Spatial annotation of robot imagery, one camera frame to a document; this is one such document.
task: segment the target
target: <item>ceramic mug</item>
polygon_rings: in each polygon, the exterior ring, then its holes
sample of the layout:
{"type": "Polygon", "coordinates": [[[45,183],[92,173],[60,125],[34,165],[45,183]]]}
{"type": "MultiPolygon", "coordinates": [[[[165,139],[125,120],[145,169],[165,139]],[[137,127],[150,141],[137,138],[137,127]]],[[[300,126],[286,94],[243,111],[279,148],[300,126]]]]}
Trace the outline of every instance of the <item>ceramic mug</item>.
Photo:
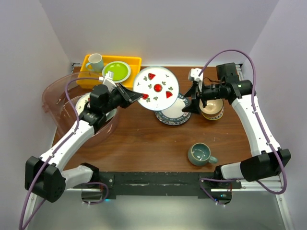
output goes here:
{"type": "Polygon", "coordinates": [[[86,68],[88,71],[95,71],[98,73],[102,72],[102,69],[104,68],[104,62],[102,60],[102,56],[100,54],[92,54],[88,58],[89,63],[86,64],[86,68]]]}
{"type": "Polygon", "coordinates": [[[224,101],[223,99],[208,100],[206,107],[202,107],[200,101],[201,114],[208,120],[218,120],[224,114],[224,101]]]}
{"type": "Polygon", "coordinates": [[[217,158],[211,156],[210,148],[204,143],[192,145],[188,151],[189,161],[196,166],[203,166],[206,163],[217,163],[217,158]]]}

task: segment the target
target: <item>wooden tabletop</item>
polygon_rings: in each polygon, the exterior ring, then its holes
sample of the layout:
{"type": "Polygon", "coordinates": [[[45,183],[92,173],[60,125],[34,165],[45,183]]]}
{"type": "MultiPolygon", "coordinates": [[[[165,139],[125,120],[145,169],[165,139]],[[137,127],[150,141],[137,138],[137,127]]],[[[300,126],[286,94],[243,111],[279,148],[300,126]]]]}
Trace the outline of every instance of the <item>wooden tabletop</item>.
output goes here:
{"type": "MultiPolygon", "coordinates": [[[[178,78],[180,92],[184,94],[191,86],[188,73],[192,67],[167,68],[178,78]]],[[[217,79],[216,68],[207,68],[204,76],[217,79]]],[[[249,157],[245,131],[227,101],[221,119],[209,121],[202,115],[192,114],[180,126],[165,125],[154,112],[134,103],[120,110],[118,127],[108,139],[91,148],[81,147],[66,169],[87,162],[101,171],[212,172],[217,165],[249,157]],[[197,142],[207,144],[219,162],[202,167],[192,165],[187,153],[189,147],[197,142]]]]}

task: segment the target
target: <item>yellow tray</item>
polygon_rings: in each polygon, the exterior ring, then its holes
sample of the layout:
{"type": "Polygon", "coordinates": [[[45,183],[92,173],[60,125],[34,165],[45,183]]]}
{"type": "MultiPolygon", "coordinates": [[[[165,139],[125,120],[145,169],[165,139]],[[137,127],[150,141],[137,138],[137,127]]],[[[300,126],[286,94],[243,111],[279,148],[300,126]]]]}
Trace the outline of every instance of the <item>yellow tray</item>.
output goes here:
{"type": "MultiPolygon", "coordinates": [[[[79,73],[78,78],[89,78],[91,77],[91,74],[88,72],[87,68],[85,65],[88,63],[88,58],[90,54],[86,55],[84,58],[84,61],[81,66],[81,72],[86,71],[84,73],[79,73]]],[[[136,77],[136,75],[140,72],[141,68],[141,63],[142,59],[140,57],[124,57],[124,56],[107,56],[107,55],[102,55],[102,60],[104,62],[104,66],[109,64],[112,61],[123,61],[126,62],[130,68],[131,68],[131,74],[128,77],[127,80],[123,81],[121,84],[128,88],[132,89],[133,88],[133,82],[136,77]]],[[[100,84],[99,81],[95,80],[78,80],[77,84],[81,86],[81,88],[84,89],[92,89],[95,85],[100,84]]]]}

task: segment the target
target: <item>cable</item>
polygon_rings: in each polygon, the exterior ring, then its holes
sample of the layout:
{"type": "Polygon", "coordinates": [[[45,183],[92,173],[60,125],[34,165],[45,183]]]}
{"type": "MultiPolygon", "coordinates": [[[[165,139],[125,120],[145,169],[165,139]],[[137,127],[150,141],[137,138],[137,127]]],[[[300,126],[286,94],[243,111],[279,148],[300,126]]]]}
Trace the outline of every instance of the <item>cable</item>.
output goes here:
{"type": "Polygon", "coordinates": [[[89,205],[97,205],[97,204],[100,204],[100,203],[102,203],[102,202],[107,198],[107,196],[109,195],[109,188],[108,188],[107,185],[104,184],[104,183],[101,183],[101,182],[89,182],[89,183],[85,183],[85,184],[86,184],[86,185],[98,184],[99,187],[100,187],[100,186],[103,186],[103,187],[106,188],[106,195],[105,195],[104,198],[102,198],[101,200],[99,200],[99,201],[97,201],[97,202],[88,202],[88,201],[84,201],[84,203],[86,203],[86,204],[89,204],[89,205]]]}
{"type": "Polygon", "coordinates": [[[220,83],[220,81],[219,80],[212,80],[212,79],[210,79],[210,78],[207,78],[207,77],[204,77],[204,79],[208,79],[210,82],[214,82],[214,83],[220,83]]]}
{"type": "Polygon", "coordinates": [[[230,180],[216,180],[216,179],[210,179],[210,178],[200,178],[200,180],[199,180],[201,189],[207,194],[207,196],[208,196],[211,200],[213,200],[217,205],[224,205],[223,203],[221,203],[221,202],[219,202],[218,200],[214,199],[213,196],[210,195],[210,193],[203,187],[202,181],[212,181],[212,182],[229,183],[229,182],[236,181],[236,179],[230,179],[230,180]]]}
{"type": "MultiPolygon", "coordinates": [[[[68,94],[68,86],[74,82],[74,81],[78,81],[78,80],[97,80],[97,78],[78,78],[78,79],[73,79],[71,81],[69,81],[65,87],[65,95],[68,99],[68,102],[69,104],[71,105],[75,115],[76,115],[76,121],[77,121],[77,124],[76,124],[76,127],[74,129],[73,132],[71,132],[53,151],[52,151],[52,155],[54,155],[61,147],[62,145],[69,139],[71,138],[71,136],[74,134],[74,132],[77,131],[77,129],[79,128],[79,115],[78,115],[78,112],[75,108],[75,106],[73,105],[72,101],[71,101],[71,98],[69,97],[69,94],[68,94]]],[[[36,181],[38,180],[40,174],[42,173],[42,171],[44,170],[44,168],[47,166],[48,162],[51,160],[51,156],[49,156],[47,158],[47,160],[43,163],[43,165],[40,167],[40,169],[38,170],[37,174],[35,175],[29,189],[28,189],[28,192],[27,192],[27,195],[25,196],[25,200],[24,200],[24,205],[23,205],[23,208],[22,208],[22,211],[21,211],[21,216],[20,216],[20,221],[19,221],[19,230],[24,230],[28,224],[30,223],[31,219],[34,217],[35,213],[40,209],[40,207],[43,205],[43,203],[46,201],[45,199],[36,207],[36,209],[32,212],[31,216],[29,217],[29,219],[25,222],[25,224],[23,225],[24,223],[24,215],[25,215],[25,210],[27,208],[27,205],[28,205],[28,201],[30,199],[30,195],[32,193],[32,190],[33,190],[33,187],[36,183],[36,181]]]]}
{"type": "MultiPolygon", "coordinates": [[[[253,87],[252,87],[252,93],[251,93],[251,95],[252,95],[252,97],[251,97],[251,104],[252,104],[252,107],[253,107],[253,110],[254,110],[254,114],[255,114],[255,116],[256,116],[256,119],[257,119],[257,121],[258,121],[258,123],[259,123],[259,126],[260,126],[261,130],[262,130],[262,133],[263,133],[263,135],[264,135],[264,137],[265,137],[267,143],[270,143],[269,136],[267,135],[267,133],[266,133],[266,131],[265,131],[265,129],[264,129],[264,126],[263,126],[263,124],[262,124],[262,122],[261,122],[261,119],[260,119],[260,117],[259,117],[259,114],[258,114],[257,109],[256,109],[256,106],[255,106],[254,95],[255,95],[255,89],[256,89],[256,68],[255,68],[254,62],[252,61],[251,57],[250,57],[247,53],[245,53],[245,52],[243,52],[243,51],[240,51],[240,50],[237,50],[237,49],[223,50],[223,51],[219,52],[218,54],[214,55],[213,57],[211,57],[211,58],[207,61],[207,63],[204,65],[204,67],[202,68],[202,70],[201,70],[201,72],[199,73],[198,76],[200,76],[200,75],[203,73],[203,71],[208,67],[208,65],[210,64],[210,62],[211,62],[213,59],[215,59],[215,58],[216,58],[218,55],[220,55],[221,53],[229,52],[229,51],[234,51],[234,52],[238,52],[238,53],[240,53],[240,54],[243,54],[243,55],[249,60],[249,62],[250,62],[250,64],[251,64],[251,67],[252,67],[252,70],[253,70],[253,87]]],[[[280,157],[279,157],[277,151],[275,150],[275,148],[274,148],[274,146],[273,146],[272,144],[269,144],[269,146],[270,146],[271,150],[273,151],[273,153],[274,153],[274,155],[275,155],[275,157],[276,157],[276,159],[277,159],[277,161],[278,161],[279,167],[281,168],[282,175],[283,175],[283,187],[282,187],[281,191],[275,192],[275,191],[269,189],[268,187],[266,187],[262,182],[260,182],[260,181],[258,181],[258,180],[257,180],[257,182],[258,182],[265,190],[267,190],[268,192],[273,193],[273,194],[276,194],[276,195],[279,195],[279,194],[284,193],[284,192],[286,191],[286,189],[287,189],[287,178],[286,178],[286,174],[285,174],[285,171],[284,171],[284,166],[283,166],[282,160],[280,159],[280,157]]],[[[201,178],[201,180],[212,181],[212,179],[208,179],[208,178],[201,178]]],[[[226,181],[227,181],[227,180],[216,180],[216,182],[226,182],[226,181]]],[[[205,193],[208,195],[208,197],[210,197],[211,199],[214,200],[214,198],[213,198],[213,197],[202,187],[202,185],[201,185],[201,188],[205,191],[205,193]]]]}

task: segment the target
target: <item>gray floor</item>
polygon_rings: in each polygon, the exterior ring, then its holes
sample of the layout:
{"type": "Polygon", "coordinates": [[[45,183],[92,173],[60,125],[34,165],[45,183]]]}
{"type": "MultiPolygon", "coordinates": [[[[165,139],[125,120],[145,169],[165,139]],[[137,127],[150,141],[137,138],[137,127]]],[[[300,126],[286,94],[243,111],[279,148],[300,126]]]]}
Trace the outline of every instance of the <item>gray floor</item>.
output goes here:
{"type": "Polygon", "coordinates": [[[226,208],[210,199],[118,196],[88,207],[80,192],[46,202],[29,230],[284,230],[274,195],[234,192],[226,208]]]}

